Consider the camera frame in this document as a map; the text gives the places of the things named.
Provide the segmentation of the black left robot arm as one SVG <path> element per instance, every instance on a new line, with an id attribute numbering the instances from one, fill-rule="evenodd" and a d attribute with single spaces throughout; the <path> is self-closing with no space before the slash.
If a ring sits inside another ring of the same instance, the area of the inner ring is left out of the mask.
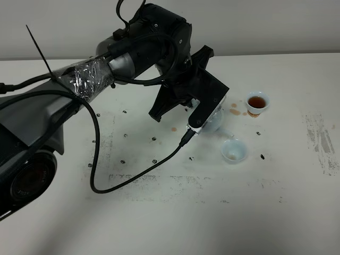
<path id="1" fill-rule="evenodd" d="M 98 44 L 85 61 L 28 79 L 1 84 L 1 218 L 42 195 L 57 171 L 54 152 L 64 152 L 63 124 L 80 109 L 88 110 L 95 128 L 90 187 L 96 193 L 100 130 L 90 103 L 117 84 L 160 87 L 149 115 L 160 121 L 178 105 L 198 108 L 190 115 L 179 147 L 198 134 L 220 102 L 219 81 L 207 72 L 212 48 L 191 54 L 192 25 L 158 5 L 142 3 Z"/>

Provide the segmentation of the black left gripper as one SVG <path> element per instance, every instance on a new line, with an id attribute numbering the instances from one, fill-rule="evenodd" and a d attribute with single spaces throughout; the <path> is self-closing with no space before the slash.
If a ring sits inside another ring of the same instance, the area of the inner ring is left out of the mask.
<path id="1" fill-rule="evenodd" d="M 163 76 L 155 102 L 149 115 L 157 122 L 162 116 L 179 104 L 187 104 L 191 99 L 198 99 L 201 77 L 199 70 L 205 70 L 214 50 L 204 45 L 193 55 L 179 54 L 172 67 L 173 50 L 162 50 L 157 53 L 155 66 Z"/>

